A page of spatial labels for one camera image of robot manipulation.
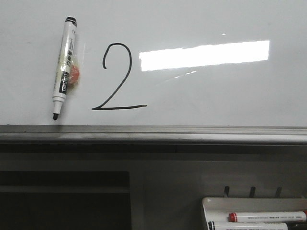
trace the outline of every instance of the white surface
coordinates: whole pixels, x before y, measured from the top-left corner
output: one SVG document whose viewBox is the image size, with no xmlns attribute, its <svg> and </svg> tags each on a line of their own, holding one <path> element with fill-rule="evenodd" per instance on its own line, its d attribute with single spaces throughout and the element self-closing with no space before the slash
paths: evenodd
<svg viewBox="0 0 307 230">
<path fill-rule="evenodd" d="M 216 198 L 202 200 L 203 221 L 227 222 L 232 212 L 278 212 L 307 209 L 307 199 L 277 198 Z"/>
<path fill-rule="evenodd" d="M 0 124 L 305 127 L 306 10 L 305 0 L 2 1 Z M 77 19 L 81 79 L 54 122 L 53 83 L 67 16 Z M 197 65 L 185 65 L 194 67 L 142 71 L 139 59 L 149 51 L 260 41 L 269 41 L 267 60 L 237 63 L 214 51 L 205 54 L 215 61 L 207 65 L 200 52 Z M 91 110 L 127 72 L 129 57 L 120 46 L 110 49 L 102 68 L 114 42 L 130 48 L 133 65 L 106 107 L 147 107 Z"/>
</svg>

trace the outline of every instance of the marker tray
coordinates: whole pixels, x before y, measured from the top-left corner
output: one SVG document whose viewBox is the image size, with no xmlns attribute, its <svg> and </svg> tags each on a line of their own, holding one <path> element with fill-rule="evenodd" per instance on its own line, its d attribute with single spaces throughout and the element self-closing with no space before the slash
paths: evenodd
<svg viewBox="0 0 307 230">
<path fill-rule="evenodd" d="M 278 212 L 307 209 L 307 199 L 298 198 L 220 198 L 205 197 L 202 200 L 204 229 L 208 222 L 228 222 L 231 212 Z"/>
</svg>

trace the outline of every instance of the marker barrel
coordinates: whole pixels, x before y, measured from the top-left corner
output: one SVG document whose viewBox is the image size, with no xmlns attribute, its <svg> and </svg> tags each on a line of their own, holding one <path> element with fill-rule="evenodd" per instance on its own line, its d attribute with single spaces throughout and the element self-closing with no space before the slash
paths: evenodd
<svg viewBox="0 0 307 230">
<path fill-rule="evenodd" d="M 54 102 L 54 114 L 60 114 L 61 107 L 66 99 L 68 80 L 71 74 L 76 29 L 77 21 L 72 17 L 66 18 L 52 97 Z"/>
<path fill-rule="evenodd" d="M 209 230 L 306 230 L 307 223 L 236 223 L 214 222 L 208 223 Z"/>
<path fill-rule="evenodd" d="M 230 222 L 294 222 L 306 221 L 307 211 L 298 212 L 232 212 Z"/>
</svg>

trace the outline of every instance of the whiteboard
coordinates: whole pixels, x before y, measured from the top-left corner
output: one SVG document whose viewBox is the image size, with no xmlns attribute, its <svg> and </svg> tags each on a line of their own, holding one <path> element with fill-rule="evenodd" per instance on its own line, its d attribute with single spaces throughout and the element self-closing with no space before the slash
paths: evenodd
<svg viewBox="0 0 307 230">
<path fill-rule="evenodd" d="M 307 126 L 305 0 L 15 0 L 0 8 L 0 125 Z M 66 17 L 80 82 L 57 121 Z M 131 73 L 105 107 L 97 110 Z"/>
</svg>

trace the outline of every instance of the whiteboard tray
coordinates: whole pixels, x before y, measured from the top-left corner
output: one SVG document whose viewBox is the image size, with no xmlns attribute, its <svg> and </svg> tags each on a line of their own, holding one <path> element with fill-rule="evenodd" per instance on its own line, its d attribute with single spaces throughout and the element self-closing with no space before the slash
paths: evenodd
<svg viewBox="0 0 307 230">
<path fill-rule="evenodd" d="M 205 197 L 202 209 L 204 228 L 209 229 L 208 222 L 228 222 L 231 212 L 299 211 L 307 209 L 307 199 Z"/>
</svg>

